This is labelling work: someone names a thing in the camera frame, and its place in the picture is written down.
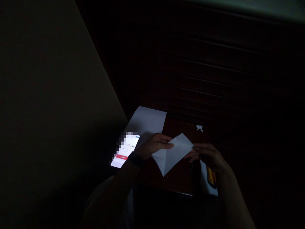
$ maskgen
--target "paper scrap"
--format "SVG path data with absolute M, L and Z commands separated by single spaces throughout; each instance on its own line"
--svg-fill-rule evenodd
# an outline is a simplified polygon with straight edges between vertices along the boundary
M 152 158 L 157 163 L 162 176 L 165 176 L 194 146 L 183 133 L 169 143 L 173 143 L 175 145 L 174 148 L 161 149 L 152 154 Z
M 201 126 L 201 125 L 197 125 L 196 127 L 197 127 L 197 130 L 199 130 L 199 129 L 200 129 L 200 131 L 201 131 L 201 132 L 203 132 L 203 130 L 202 130 L 202 126 Z

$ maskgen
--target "red button on screen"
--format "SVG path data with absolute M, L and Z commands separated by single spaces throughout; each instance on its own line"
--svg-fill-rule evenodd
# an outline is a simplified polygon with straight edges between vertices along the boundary
M 127 160 L 128 157 L 117 154 L 115 157 Z

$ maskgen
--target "phone screen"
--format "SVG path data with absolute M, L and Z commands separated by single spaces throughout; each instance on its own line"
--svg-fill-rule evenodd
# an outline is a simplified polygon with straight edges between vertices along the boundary
M 113 158 L 111 166 L 121 168 L 128 156 L 136 148 L 139 138 L 140 135 L 133 135 L 127 132 L 117 149 L 117 154 Z

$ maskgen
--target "wall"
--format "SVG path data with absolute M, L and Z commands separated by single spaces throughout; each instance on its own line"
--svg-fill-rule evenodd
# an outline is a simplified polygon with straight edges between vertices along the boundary
M 1 11 L 1 228 L 74 226 L 125 114 L 73 0 Z

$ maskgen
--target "wristwatch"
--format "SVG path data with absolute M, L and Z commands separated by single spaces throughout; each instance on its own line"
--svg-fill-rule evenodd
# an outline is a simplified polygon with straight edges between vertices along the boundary
M 132 152 L 128 156 L 128 160 L 130 160 L 137 167 L 142 167 L 145 163 L 145 160 L 143 160 L 140 156 L 136 155 L 134 152 Z

